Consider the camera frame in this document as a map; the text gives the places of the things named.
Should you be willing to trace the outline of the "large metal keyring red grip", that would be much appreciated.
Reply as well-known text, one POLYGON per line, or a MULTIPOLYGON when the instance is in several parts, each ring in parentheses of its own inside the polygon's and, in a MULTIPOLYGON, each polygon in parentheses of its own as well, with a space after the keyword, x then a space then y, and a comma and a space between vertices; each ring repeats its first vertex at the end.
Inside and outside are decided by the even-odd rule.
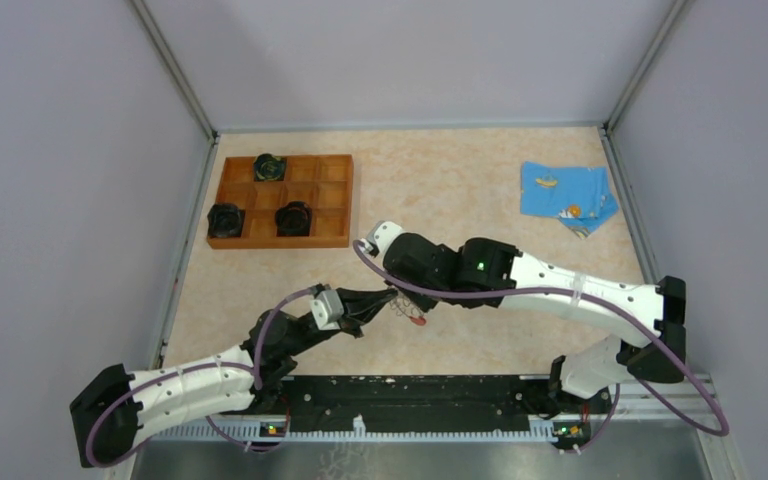
POLYGON ((416 326, 422 327, 427 324, 425 314, 416 304, 403 294, 397 295, 388 303, 388 305, 390 310, 393 311, 396 316, 404 317, 416 326))

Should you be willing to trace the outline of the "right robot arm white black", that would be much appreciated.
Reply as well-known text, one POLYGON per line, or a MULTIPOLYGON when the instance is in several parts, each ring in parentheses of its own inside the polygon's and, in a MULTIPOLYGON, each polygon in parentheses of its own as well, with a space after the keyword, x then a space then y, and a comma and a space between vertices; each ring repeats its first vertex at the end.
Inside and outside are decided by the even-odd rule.
POLYGON ((553 361, 549 404, 572 412, 603 388, 631 379, 684 380, 686 284, 625 284, 542 261, 517 247, 472 238, 456 250, 411 232, 373 233, 372 256, 421 311, 438 303, 465 309, 550 313, 607 332, 607 337, 553 361))

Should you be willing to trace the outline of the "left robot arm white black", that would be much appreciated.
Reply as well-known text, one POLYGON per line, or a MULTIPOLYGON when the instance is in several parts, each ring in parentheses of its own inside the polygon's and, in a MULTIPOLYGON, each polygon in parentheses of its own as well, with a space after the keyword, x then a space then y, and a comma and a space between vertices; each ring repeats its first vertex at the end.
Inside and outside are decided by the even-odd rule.
POLYGON ((274 410, 296 356, 339 334, 362 337, 396 296, 318 284, 264 311, 248 339, 220 353, 155 370, 101 370, 69 404, 81 466, 114 466, 150 437, 201 417, 274 410))

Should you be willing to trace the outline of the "dark rolled item front middle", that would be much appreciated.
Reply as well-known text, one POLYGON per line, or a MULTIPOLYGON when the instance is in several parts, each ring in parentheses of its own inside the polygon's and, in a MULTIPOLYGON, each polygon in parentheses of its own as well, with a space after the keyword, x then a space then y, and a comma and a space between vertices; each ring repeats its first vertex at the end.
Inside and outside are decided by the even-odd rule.
POLYGON ((312 221, 313 210, 303 201, 291 201, 274 214, 278 237, 308 237, 312 221))

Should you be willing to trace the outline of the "wooden compartment tray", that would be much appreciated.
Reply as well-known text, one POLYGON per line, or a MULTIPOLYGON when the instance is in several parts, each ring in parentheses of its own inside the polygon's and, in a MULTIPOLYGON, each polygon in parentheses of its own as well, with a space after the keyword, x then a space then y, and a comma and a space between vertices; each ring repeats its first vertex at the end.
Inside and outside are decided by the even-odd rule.
POLYGON ((280 182, 255 182, 257 156, 228 157, 215 200, 245 211, 240 238, 209 238, 213 249, 343 248, 349 244, 354 162, 348 154, 286 155, 287 171, 280 182), (275 212, 291 201, 306 202, 313 210, 308 237, 278 237, 275 212))

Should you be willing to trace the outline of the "dark rolled item front left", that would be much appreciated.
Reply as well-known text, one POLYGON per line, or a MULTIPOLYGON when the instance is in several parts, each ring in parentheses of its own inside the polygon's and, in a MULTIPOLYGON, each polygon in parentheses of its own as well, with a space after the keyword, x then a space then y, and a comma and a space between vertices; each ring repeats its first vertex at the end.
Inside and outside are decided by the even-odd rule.
POLYGON ((233 203, 216 203, 207 214, 209 238, 240 238, 243 233, 245 211, 233 203))

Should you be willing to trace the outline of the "dark green rolled item back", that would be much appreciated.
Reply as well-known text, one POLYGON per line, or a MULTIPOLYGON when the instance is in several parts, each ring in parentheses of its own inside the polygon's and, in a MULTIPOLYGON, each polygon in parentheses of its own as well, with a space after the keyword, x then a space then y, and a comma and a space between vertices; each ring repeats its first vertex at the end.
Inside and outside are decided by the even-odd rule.
POLYGON ((253 180, 255 182, 280 182, 285 178, 287 159, 271 153, 258 155, 253 162, 253 180))

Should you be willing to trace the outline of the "blue cartoon print cloth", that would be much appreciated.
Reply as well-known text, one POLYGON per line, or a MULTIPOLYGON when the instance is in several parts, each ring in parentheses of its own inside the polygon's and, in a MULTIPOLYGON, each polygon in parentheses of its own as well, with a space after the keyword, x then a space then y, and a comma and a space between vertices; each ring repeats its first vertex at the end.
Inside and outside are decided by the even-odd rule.
POLYGON ((521 214, 559 220, 581 239, 620 210, 606 167, 548 167, 525 162, 520 186, 521 214))

